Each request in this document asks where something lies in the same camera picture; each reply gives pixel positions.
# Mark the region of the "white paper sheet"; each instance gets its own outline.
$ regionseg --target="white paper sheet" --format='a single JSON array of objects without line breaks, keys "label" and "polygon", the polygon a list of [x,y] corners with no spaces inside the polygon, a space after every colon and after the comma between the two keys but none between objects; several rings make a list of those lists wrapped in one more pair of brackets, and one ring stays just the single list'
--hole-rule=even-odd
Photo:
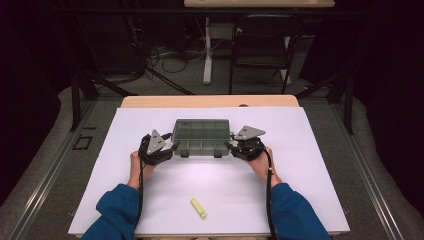
[{"label": "white paper sheet", "polygon": [[[156,129],[172,132],[176,119],[229,119],[237,133],[244,125],[266,131],[262,142],[274,152],[283,181],[313,206],[330,233],[349,231],[315,137],[303,108],[120,108],[93,169],[84,197],[69,229],[79,235],[99,217],[100,197],[129,177],[129,155],[141,138]],[[167,140],[167,147],[172,143]],[[248,164],[221,159],[174,156],[160,164],[144,186],[144,206],[136,234],[269,233],[265,183]],[[190,203],[196,198],[207,213],[202,219]]]}]

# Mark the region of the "person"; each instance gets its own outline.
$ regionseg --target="person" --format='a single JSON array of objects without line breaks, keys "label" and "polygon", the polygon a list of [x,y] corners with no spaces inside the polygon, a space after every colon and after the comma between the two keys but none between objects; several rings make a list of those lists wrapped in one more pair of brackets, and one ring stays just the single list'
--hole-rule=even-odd
[{"label": "person", "polygon": [[[137,225],[139,200],[140,158],[131,153],[130,177],[127,184],[118,184],[105,193],[97,203],[101,216],[84,233],[82,239],[133,239]],[[262,153],[252,161],[246,161],[264,181],[268,174],[268,158]],[[143,166],[143,182],[153,174],[155,166]],[[271,177],[271,217],[278,239],[330,239],[310,203],[291,189],[278,176],[275,168]]]}]

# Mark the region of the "chair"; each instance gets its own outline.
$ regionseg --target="chair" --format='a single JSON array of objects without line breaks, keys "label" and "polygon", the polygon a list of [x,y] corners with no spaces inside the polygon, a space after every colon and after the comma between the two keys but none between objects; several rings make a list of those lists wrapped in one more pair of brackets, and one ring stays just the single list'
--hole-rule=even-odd
[{"label": "chair", "polygon": [[303,33],[302,20],[294,16],[251,14],[238,19],[233,27],[229,94],[232,94],[234,67],[275,69],[274,76],[279,70],[287,70],[282,84],[277,85],[284,94],[296,41]]}]

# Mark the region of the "floor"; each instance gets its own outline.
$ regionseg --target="floor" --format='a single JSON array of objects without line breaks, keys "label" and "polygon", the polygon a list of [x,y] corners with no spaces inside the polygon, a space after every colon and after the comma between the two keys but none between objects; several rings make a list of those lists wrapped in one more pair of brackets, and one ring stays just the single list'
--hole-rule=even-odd
[{"label": "floor", "polygon": [[[292,84],[288,87],[287,94],[298,93],[304,89],[305,85],[309,84],[297,77],[303,59],[306,57],[308,46],[309,43],[305,42],[300,44],[297,49],[291,74]],[[227,94],[227,50],[225,47],[220,48],[218,46],[214,51],[212,83],[210,85],[202,83],[204,64],[202,60],[184,63],[175,59],[163,59],[157,62],[158,64],[154,66],[154,69],[195,94]],[[183,67],[184,70],[179,73],[166,72],[177,71]],[[263,72],[260,76],[269,77],[269,75],[270,73]],[[238,72],[236,77],[248,79],[252,76],[249,72],[242,71]],[[114,77],[111,80],[116,81],[120,78]],[[136,81],[119,86],[139,95],[181,94],[148,73]],[[99,101],[93,104],[82,100],[85,118],[79,131],[74,133],[69,132],[72,124],[70,89],[65,89],[59,94],[62,108],[55,126],[22,176],[21,181],[0,208],[0,239],[73,239],[71,236],[66,236],[66,229],[69,225],[65,223],[72,220],[75,209],[68,207],[68,205],[64,207],[62,202],[58,203],[57,199],[61,199],[61,196],[55,195],[60,195],[59,193],[63,189],[69,187],[67,184],[71,183],[75,185],[74,187],[84,188],[84,184],[81,183],[84,181],[77,181],[72,176],[80,174],[78,179],[89,178],[90,171],[81,172],[78,168],[71,171],[72,165],[76,163],[70,159],[87,159],[87,161],[79,163],[83,165],[95,162],[95,157],[90,154],[95,155],[96,151],[101,149],[101,139],[104,139],[105,134],[107,134],[107,128],[113,117],[113,109],[119,107],[121,101],[116,93],[105,87],[97,86],[97,88],[101,93]],[[239,88],[237,91],[245,93],[251,90],[251,88]],[[276,93],[272,92],[275,89],[265,88],[261,91]],[[329,161],[326,164],[331,166],[329,172],[334,174],[332,179],[340,195],[339,197],[343,202],[352,203],[352,207],[345,209],[352,231],[348,234],[339,235],[335,239],[422,239],[422,236],[424,236],[424,221],[403,198],[396,184],[379,161],[366,120],[366,109],[360,101],[355,99],[353,108],[353,130],[355,134],[353,136],[346,135],[342,127],[337,126],[339,124],[338,119],[340,119],[339,105],[328,106],[325,104],[323,97],[326,92],[327,89],[322,89],[308,99],[300,101],[300,104],[310,114],[308,116],[311,116],[311,125],[313,125],[323,157]],[[96,136],[99,136],[100,139],[95,142],[93,152],[90,154],[72,152],[70,148],[75,143],[78,134],[93,131],[89,128],[90,126],[96,126],[97,133],[92,134],[98,134]],[[337,155],[338,152],[329,149],[334,146],[338,139],[345,139],[348,146],[345,148],[349,149],[342,150],[350,151],[350,149],[354,149],[352,153]],[[343,159],[345,161],[344,164],[331,163],[331,159]],[[352,178],[344,178],[347,175],[351,175]],[[71,198],[74,202],[69,203],[69,205],[77,206],[78,197],[68,197],[68,199]],[[363,214],[359,214],[358,203],[361,201],[365,202],[366,206],[364,205],[363,208],[367,209],[364,210]],[[49,229],[53,229],[49,234],[47,231],[50,230],[44,228],[48,227],[49,224],[55,226],[54,221],[63,224],[59,225],[57,229],[49,227]]]}]

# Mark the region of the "yellow chalk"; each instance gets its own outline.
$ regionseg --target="yellow chalk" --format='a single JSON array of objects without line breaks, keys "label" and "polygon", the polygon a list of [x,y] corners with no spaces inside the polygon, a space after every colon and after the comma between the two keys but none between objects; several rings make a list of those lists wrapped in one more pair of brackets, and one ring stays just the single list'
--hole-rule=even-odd
[{"label": "yellow chalk", "polygon": [[203,210],[203,208],[200,206],[199,202],[195,198],[192,198],[190,202],[191,204],[193,204],[194,208],[197,210],[197,212],[200,214],[202,218],[206,217],[205,210]]}]

